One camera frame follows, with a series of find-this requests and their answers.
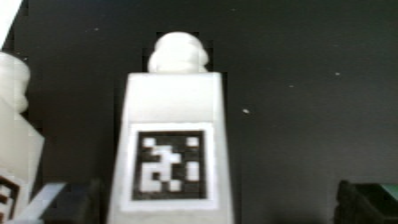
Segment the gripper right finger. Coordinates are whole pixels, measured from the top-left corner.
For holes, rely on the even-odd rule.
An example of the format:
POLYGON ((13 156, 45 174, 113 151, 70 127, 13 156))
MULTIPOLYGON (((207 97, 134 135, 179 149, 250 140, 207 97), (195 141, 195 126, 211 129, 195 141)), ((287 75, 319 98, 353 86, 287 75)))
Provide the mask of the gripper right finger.
POLYGON ((398 184, 339 182, 333 224, 398 224, 398 184))

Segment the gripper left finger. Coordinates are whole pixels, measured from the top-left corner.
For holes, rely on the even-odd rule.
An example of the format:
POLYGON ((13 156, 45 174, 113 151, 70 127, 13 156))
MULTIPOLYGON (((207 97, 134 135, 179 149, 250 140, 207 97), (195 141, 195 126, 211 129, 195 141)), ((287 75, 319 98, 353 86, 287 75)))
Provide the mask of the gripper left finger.
POLYGON ((102 224, 100 182, 52 182, 42 186, 15 224, 102 224))

